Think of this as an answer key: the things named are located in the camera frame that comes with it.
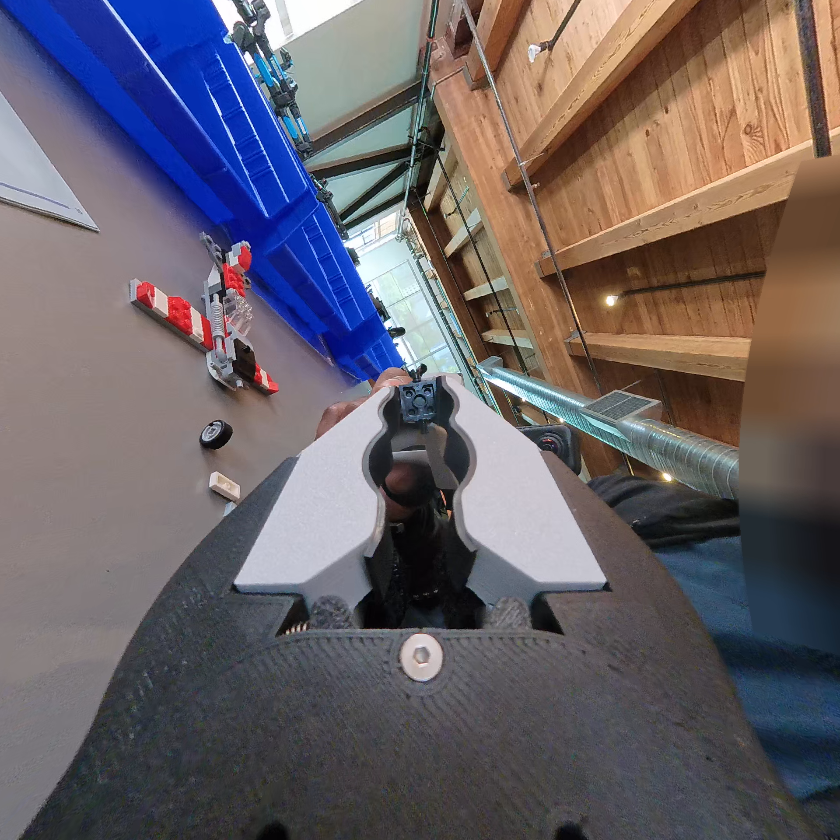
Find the person's right hand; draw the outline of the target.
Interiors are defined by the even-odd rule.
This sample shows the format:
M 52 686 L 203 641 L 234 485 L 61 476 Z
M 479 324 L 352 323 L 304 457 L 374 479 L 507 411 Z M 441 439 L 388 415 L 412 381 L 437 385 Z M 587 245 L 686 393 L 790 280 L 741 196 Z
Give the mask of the person's right hand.
M 335 427 L 346 416 L 351 414 L 356 408 L 364 404 L 375 393 L 387 389 L 392 386 L 405 385 L 412 382 L 413 378 L 404 369 L 389 368 L 386 369 L 373 383 L 371 391 L 367 395 L 360 396 L 353 400 L 336 402 L 328 406 L 317 426 L 315 439 L 319 439 L 325 435 L 331 428 Z

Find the red white toy brick airplane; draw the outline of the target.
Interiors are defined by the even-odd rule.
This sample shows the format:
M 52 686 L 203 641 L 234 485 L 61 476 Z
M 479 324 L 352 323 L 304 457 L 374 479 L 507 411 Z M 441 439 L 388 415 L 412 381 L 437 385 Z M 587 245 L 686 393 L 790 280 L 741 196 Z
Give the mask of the red white toy brick airplane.
M 254 317 L 246 297 L 253 258 L 249 242 L 223 248 L 209 234 L 201 233 L 199 238 L 213 262 L 203 283 L 202 308 L 137 279 L 130 282 L 129 301 L 202 351 L 216 383 L 232 392 L 255 388 L 268 396 L 277 394 L 278 384 L 257 362 L 248 338 Z

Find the person's legs in jeans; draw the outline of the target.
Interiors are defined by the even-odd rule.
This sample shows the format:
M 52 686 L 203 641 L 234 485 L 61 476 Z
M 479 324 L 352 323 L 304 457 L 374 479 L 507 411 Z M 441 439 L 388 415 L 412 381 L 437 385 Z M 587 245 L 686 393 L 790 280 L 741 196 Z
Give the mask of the person's legs in jeans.
M 838 657 L 752 629 L 740 537 L 654 553 L 689 598 L 728 669 L 745 715 L 782 781 L 805 801 L 838 793 Z

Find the silver ventilation duct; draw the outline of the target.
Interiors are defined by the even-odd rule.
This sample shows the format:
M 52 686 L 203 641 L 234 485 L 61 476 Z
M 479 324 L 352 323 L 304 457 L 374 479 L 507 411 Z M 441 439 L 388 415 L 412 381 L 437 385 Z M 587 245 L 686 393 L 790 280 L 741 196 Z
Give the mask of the silver ventilation duct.
M 710 496 L 737 500 L 739 449 L 662 420 L 659 400 L 625 391 L 589 398 L 517 373 L 490 357 L 485 382 L 520 397 L 607 446 Z

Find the grey desk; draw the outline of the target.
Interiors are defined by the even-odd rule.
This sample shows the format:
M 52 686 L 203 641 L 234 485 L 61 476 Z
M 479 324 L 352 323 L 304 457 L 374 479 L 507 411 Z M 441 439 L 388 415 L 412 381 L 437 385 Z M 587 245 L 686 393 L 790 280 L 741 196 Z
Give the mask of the grey desk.
M 2 10 L 2 93 L 99 231 L 2 203 L 2 838 L 73 760 L 142 616 L 243 493 L 312 441 L 341 374 L 262 300 L 250 336 L 277 395 L 231 394 L 129 301 L 200 304 L 208 223 Z M 223 448 L 202 429 L 232 425 Z

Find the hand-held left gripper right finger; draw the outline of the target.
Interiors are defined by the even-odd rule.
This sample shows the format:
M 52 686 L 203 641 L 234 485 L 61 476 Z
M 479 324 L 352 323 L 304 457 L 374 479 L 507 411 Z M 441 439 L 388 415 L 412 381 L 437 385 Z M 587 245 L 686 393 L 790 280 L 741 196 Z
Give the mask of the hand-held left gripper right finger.
M 440 376 L 440 424 L 458 482 L 456 531 L 475 555 L 467 587 L 487 606 L 603 590 L 606 576 L 543 451 L 454 374 Z

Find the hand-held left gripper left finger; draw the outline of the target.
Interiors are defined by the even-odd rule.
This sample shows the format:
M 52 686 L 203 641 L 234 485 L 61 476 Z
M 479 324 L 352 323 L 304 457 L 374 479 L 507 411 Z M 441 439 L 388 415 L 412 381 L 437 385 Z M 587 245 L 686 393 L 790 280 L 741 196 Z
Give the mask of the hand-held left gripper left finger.
M 391 456 L 385 409 L 395 396 L 394 386 L 370 395 L 301 452 L 234 578 L 238 592 L 299 595 L 309 608 L 331 595 L 351 610 L 367 596 L 364 559 L 385 528 L 371 454 L 384 441 Z

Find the small grey toy piece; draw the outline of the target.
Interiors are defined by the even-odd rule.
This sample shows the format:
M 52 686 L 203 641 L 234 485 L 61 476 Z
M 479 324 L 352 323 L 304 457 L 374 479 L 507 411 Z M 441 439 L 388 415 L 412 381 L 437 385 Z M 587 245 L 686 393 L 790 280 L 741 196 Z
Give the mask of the small grey toy piece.
M 426 427 L 438 422 L 438 379 L 411 381 L 398 386 L 403 425 Z

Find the white instruction booklet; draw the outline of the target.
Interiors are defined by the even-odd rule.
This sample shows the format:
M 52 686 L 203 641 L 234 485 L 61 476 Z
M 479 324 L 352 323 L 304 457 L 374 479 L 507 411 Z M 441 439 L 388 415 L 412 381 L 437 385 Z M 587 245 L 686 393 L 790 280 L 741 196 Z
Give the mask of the white instruction booklet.
M 1 200 L 62 222 L 99 231 L 4 96 L 1 97 Z

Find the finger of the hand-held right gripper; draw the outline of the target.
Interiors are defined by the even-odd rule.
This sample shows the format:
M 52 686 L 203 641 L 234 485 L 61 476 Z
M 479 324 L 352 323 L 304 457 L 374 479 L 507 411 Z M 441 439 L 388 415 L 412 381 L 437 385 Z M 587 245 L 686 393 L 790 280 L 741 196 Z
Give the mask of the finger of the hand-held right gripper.
M 421 489 L 455 490 L 455 474 L 438 448 L 413 447 L 393 454 L 389 491 L 415 493 Z

